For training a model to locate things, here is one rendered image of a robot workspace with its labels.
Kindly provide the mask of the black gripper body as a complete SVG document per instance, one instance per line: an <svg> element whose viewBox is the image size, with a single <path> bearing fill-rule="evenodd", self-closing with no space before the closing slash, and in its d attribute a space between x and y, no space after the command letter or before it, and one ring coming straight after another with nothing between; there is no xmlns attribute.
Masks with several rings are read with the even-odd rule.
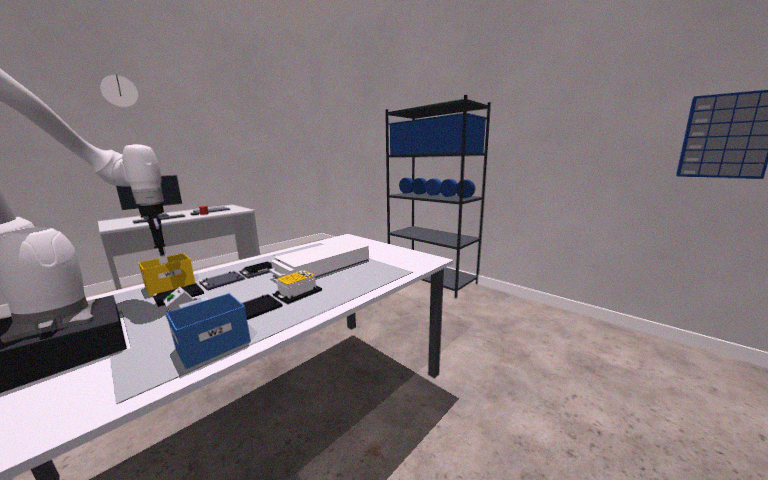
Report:
<svg viewBox="0 0 768 480"><path fill-rule="evenodd" d="M149 206L140 206L139 205L138 208L139 208L140 215L143 215L143 216L150 215L148 217L151 220L152 228L153 228L153 224L154 224L154 219L153 218L156 218L157 222L159 223L159 219L158 219L157 214L164 213L164 209L163 209L163 204L162 203L157 204L157 205L149 205Z"/></svg>

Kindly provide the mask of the blue bin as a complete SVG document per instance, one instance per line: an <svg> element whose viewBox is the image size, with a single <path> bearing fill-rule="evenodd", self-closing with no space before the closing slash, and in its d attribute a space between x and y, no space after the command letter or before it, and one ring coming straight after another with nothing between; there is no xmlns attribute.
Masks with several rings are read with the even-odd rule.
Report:
<svg viewBox="0 0 768 480"><path fill-rule="evenodd" d="M251 341L245 306L230 293L166 314L186 369Z"/></svg>

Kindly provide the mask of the grey bench mat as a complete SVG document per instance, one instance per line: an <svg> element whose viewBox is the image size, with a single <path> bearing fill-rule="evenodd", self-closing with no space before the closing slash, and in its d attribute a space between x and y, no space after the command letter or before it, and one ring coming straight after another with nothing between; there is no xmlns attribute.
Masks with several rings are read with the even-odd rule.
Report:
<svg viewBox="0 0 768 480"><path fill-rule="evenodd" d="M269 294L283 306L248 319L250 342L188 369L174 346L166 316L166 311L171 309L166 305L158 307L145 287L113 294L119 315L123 315L131 347L110 355L116 405L413 273L369 258L315 277L316 285L322 291L287 304L272 294L278 291L279 277L266 273L247 278L239 272L247 266L271 262L276 256L320 245L324 244L317 243L194 274L195 283L204 294L193 299L212 299L230 293L243 303ZM206 277L229 271L236 271L245 279L211 290L199 283Z"/></svg>

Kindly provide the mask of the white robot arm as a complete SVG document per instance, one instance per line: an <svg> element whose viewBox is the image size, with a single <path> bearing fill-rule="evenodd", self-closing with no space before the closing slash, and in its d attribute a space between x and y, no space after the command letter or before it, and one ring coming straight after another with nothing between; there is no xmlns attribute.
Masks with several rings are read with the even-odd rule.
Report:
<svg viewBox="0 0 768 480"><path fill-rule="evenodd" d="M119 154L92 146L1 69L0 101L88 162L105 182L130 185L136 204L149 206L164 201L160 167L150 147L129 145ZM35 227L15 217L1 192L0 238L0 290L13 321L0 337L2 342L94 321L96 301L86 300L80 264L71 242L53 228Z"/></svg>

